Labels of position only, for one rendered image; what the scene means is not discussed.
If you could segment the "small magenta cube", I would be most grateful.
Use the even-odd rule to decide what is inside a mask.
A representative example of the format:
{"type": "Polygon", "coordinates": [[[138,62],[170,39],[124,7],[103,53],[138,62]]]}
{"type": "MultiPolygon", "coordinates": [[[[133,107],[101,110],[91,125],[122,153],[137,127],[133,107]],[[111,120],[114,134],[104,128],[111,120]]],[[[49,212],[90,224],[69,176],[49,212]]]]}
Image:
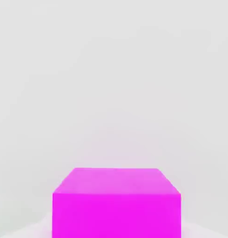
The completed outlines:
{"type": "Polygon", "coordinates": [[[52,238],[181,238],[181,194],[158,169],[75,168],[52,202],[52,238]]]}

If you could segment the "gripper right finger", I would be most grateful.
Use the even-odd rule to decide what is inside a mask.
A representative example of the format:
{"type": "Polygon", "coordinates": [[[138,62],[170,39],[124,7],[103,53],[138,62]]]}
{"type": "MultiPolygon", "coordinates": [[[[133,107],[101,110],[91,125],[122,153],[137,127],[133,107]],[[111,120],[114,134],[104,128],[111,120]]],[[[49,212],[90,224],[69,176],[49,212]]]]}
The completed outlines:
{"type": "Polygon", "coordinates": [[[184,222],[181,224],[181,238],[228,238],[228,236],[193,223],[184,222]]]}

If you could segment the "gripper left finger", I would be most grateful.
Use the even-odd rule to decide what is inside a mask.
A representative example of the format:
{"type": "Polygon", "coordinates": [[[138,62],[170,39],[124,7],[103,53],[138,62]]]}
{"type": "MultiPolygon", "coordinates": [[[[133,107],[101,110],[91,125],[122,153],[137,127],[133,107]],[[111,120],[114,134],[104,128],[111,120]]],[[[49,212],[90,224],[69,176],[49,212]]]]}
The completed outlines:
{"type": "Polygon", "coordinates": [[[52,238],[52,215],[49,213],[41,221],[0,238],[52,238]]]}

